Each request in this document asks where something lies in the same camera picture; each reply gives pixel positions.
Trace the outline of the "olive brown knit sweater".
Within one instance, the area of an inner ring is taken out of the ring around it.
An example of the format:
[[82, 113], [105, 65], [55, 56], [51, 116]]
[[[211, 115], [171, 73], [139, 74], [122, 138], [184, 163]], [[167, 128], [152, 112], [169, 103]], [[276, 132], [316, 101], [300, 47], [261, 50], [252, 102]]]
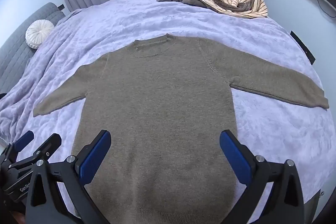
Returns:
[[73, 151], [112, 136], [88, 193], [110, 223], [219, 223], [235, 175], [219, 135], [237, 132], [232, 89], [329, 107], [312, 79], [219, 42], [164, 35], [81, 66], [33, 111], [85, 101]]

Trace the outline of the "lavender plush bed blanket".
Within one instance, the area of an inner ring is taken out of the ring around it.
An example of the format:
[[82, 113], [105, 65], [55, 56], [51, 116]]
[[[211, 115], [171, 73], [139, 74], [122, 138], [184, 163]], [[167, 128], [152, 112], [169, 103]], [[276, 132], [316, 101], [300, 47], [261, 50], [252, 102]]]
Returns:
[[[111, 0], [65, 18], [30, 60], [23, 77], [1, 99], [1, 142], [33, 131], [26, 157], [52, 133], [62, 145], [52, 160], [73, 151], [85, 101], [76, 100], [46, 115], [34, 108], [83, 65], [140, 40], [164, 35], [204, 38], [306, 75], [322, 89], [303, 50], [271, 18], [244, 19], [179, 2]], [[329, 107], [294, 105], [232, 89], [237, 132], [242, 143], [267, 160], [292, 159], [303, 199], [311, 199], [335, 167], [335, 128]]]

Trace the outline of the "grey quilted headboard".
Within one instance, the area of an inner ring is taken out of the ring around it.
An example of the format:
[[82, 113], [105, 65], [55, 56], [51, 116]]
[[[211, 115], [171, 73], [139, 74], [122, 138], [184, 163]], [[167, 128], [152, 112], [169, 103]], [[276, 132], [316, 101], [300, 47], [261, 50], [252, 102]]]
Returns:
[[30, 15], [1, 46], [0, 88], [2, 94], [8, 93], [18, 83], [35, 53], [35, 50], [26, 44], [25, 34], [28, 27], [39, 19], [46, 19], [57, 24], [64, 16], [55, 4], [49, 2]]

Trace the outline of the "round white pleated cushion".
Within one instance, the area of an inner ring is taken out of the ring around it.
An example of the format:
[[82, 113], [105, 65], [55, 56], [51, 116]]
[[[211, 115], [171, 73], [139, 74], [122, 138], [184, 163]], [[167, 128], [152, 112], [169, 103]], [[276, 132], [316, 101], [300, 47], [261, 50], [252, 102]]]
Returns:
[[54, 28], [54, 24], [49, 20], [39, 19], [34, 21], [26, 30], [26, 44], [33, 50], [37, 50]]

